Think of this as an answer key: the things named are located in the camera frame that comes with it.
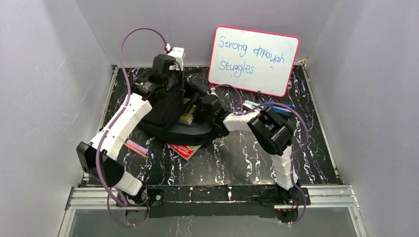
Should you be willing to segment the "green treehouse book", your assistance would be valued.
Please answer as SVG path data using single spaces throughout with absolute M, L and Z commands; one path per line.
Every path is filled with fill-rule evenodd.
M 193 122 L 193 119 L 194 119 L 193 113 L 194 113 L 194 110 L 195 109 L 196 109 L 196 105 L 193 105 L 188 112 L 184 113 L 180 117 L 180 119 L 178 120 L 178 122 L 181 123 L 181 124 L 185 124 L 185 125 L 191 125 L 192 122 Z

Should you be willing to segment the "black backpack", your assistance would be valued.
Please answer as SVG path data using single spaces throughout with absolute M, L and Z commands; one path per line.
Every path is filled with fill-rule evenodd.
M 193 105 L 198 106 L 201 99 L 208 95 L 193 83 L 185 82 L 175 88 L 166 88 L 150 81 L 151 68 L 144 71 L 134 82 L 132 95 L 144 95 L 152 109 L 137 123 L 146 135 L 162 143 L 177 145 L 203 145 L 219 136 L 210 123 L 193 122 L 192 125 L 180 124 L 178 120 L 185 113 L 184 98 L 192 96 Z

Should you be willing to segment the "red treehouse book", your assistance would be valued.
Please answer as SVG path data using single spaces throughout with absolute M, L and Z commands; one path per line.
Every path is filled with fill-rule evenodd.
M 177 145 L 172 143 L 167 143 L 167 145 L 186 161 L 188 161 L 193 156 L 193 154 L 202 146 Z

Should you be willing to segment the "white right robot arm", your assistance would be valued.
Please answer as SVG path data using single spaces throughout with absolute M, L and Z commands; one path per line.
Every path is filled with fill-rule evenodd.
M 293 132 L 288 122 L 272 107 L 231 112 L 223 108 L 216 95 L 210 94 L 203 97 L 193 116 L 210 123 L 219 136 L 226 136 L 232 131 L 251 132 L 271 157 L 279 200 L 292 204 L 297 199 L 298 176 L 292 158 Z

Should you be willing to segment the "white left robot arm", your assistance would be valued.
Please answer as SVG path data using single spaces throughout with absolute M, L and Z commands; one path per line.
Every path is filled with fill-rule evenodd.
M 143 205 L 148 193 L 142 189 L 142 182 L 117 162 L 119 151 L 155 104 L 183 84 L 183 59 L 183 48 L 178 47 L 168 54 L 157 55 L 152 68 L 134 81 L 111 120 L 88 143 L 80 142 L 76 148 L 85 173 L 104 186 L 125 192 L 135 205 Z

